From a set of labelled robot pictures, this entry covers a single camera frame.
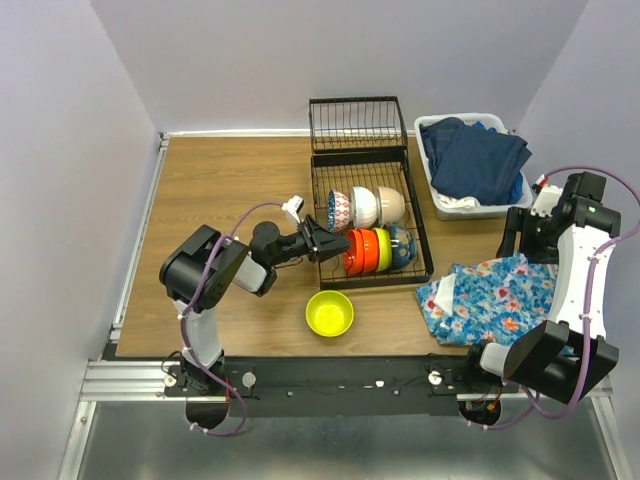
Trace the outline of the orange bowl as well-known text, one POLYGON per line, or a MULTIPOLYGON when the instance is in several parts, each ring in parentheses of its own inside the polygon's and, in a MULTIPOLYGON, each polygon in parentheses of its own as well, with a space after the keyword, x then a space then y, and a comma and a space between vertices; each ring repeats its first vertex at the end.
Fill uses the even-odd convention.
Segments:
POLYGON ((363 241, 363 272, 374 272, 379 265, 379 240, 374 230, 361 229, 360 230, 363 241))
POLYGON ((349 248, 343 254, 343 263, 346 274, 359 275, 364 270, 364 243, 363 237, 359 230, 352 229, 346 234, 349 241, 349 248))

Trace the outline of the blue patterned bowl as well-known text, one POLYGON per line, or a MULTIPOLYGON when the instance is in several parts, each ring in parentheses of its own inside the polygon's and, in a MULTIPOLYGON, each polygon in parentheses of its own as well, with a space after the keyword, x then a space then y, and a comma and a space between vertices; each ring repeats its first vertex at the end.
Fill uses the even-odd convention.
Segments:
POLYGON ((335 189, 331 189, 327 196, 328 230, 339 232, 351 222, 351 203, 349 197, 335 189))

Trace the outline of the white bowl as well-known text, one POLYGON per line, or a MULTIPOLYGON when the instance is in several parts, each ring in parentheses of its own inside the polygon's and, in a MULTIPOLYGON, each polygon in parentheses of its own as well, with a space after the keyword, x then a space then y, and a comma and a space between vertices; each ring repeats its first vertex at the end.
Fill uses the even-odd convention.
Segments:
POLYGON ((355 228, 369 228, 378 219, 378 204, 375 195, 366 187, 351 188, 351 214, 355 228))
POLYGON ((394 224, 399 222, 405 215, 405 199, 397 190, 377 186, 375 197, 378 204, 378 221, 381 225, 394 224))

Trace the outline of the lime green bowl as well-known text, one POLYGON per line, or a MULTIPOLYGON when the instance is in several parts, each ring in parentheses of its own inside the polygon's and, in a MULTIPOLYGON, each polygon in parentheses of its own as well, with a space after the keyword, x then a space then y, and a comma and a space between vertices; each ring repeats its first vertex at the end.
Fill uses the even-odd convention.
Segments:
POLYGON ((392 244, 389 232, 384 228, 374 228, 379 247, 379 258, 376 272, 384 272, 390 269, 392 264, 392 244))

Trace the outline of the yellow green nested bowl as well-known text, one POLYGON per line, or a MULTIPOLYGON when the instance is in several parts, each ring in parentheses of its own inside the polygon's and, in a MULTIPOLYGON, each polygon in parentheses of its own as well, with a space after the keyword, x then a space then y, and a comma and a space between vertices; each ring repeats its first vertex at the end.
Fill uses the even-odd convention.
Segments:
POLYGON ((351 300, 335 290, 324 290, 313 295, 305 308, 308 327, 317 335, 335 338, 352 326, 355 309, 351 300))

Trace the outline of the black wire dish rack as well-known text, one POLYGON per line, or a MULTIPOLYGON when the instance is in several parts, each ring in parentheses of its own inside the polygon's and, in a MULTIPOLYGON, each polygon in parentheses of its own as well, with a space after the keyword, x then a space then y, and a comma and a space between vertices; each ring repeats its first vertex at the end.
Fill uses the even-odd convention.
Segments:
POLYGON ((319 266, 323 289, 427 282, 433 261, 395 96, 309 102, 315 214, 347 250, 319 266))

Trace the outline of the dark floral bowl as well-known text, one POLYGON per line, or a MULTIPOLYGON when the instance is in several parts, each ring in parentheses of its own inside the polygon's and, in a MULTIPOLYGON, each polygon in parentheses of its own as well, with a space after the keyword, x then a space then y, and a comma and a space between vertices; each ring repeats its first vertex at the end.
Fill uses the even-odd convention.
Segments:
POLYGON ((416 240, 413 233, 401 225, 388 225, 391 242, 391 269, 402 270, 416 257, 416 240))

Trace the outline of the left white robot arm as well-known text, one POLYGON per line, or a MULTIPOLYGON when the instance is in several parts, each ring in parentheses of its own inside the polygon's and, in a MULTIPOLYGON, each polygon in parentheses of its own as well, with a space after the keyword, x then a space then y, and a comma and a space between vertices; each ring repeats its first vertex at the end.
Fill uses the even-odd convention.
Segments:
POLYGON ((219 387, 232 389, 216 365, 223 357, 216 306, 230 285, 261 297, 276 281, 279 266, 303 257, 322 263, 347 252, 349 246, 344 236, 328 231, 310 215, 289 235, 273 222, 260 222, 248 244, 208 225, 196 229, 159 272, 177 311, 188 384, 201 395, 219 387))

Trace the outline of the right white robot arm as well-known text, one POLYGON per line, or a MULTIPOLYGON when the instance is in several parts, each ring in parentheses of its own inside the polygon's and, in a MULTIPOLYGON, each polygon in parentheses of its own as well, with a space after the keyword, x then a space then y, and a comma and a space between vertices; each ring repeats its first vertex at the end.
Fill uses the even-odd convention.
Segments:
POLYGON ((557 265, 552 304, 547 318, 513 345, 482 340, 471 346, 459 370, 467 389, 511 381, 573 406, 617 365, 602 304, 621 215, 603 205, 605 186, 601 173, 573 173, 563 187, 542 176, 534 204, 508 210, 497 254, 518 252, 535 264, 557 265))

